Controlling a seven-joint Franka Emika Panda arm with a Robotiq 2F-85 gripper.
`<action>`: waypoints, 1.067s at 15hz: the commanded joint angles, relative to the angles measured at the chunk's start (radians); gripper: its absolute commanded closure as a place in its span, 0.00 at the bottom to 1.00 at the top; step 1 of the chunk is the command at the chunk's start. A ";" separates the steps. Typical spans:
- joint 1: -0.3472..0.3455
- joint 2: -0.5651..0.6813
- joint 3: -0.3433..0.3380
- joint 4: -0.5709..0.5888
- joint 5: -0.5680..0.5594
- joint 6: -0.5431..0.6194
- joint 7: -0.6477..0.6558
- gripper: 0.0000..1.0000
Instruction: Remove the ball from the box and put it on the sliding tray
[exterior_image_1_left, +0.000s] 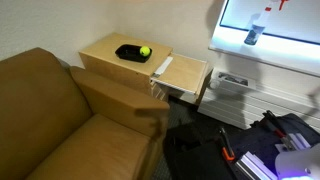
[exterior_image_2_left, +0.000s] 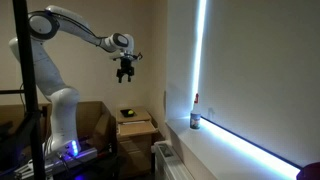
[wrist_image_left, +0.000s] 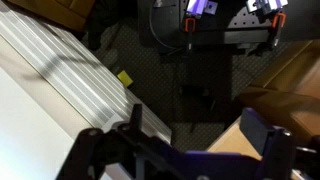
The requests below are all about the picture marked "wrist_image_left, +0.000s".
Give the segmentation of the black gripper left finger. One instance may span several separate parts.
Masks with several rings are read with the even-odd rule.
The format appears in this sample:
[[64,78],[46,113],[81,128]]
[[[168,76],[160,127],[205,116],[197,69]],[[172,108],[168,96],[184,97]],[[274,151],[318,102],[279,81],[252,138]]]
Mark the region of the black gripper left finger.
[[133,157],[137,153],[171,157],[174,149],[156,136],[149,137],[142,131],[142,105],[135,104],[127,123],[120,124],[117,134],[117,154]]

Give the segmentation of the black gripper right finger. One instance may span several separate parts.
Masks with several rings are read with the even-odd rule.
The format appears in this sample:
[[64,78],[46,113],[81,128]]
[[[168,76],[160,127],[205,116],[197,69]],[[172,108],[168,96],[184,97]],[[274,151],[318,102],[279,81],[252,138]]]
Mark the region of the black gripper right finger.
[[262,157],[294,158],[294,140],[287,129],[269,124],[253,108],[244,108],[240,131]]

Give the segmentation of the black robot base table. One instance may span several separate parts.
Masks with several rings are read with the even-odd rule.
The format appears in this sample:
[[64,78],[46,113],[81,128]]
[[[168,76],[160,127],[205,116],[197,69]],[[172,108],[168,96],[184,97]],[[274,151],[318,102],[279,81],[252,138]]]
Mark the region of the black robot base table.
[[[137,8],[140,42],[163,54],[218,44],[271,50],[277,13],[286,15],[279,42],[320,38],[320,0],[137,0]],[[186,18],[195,19],[191,51]]]

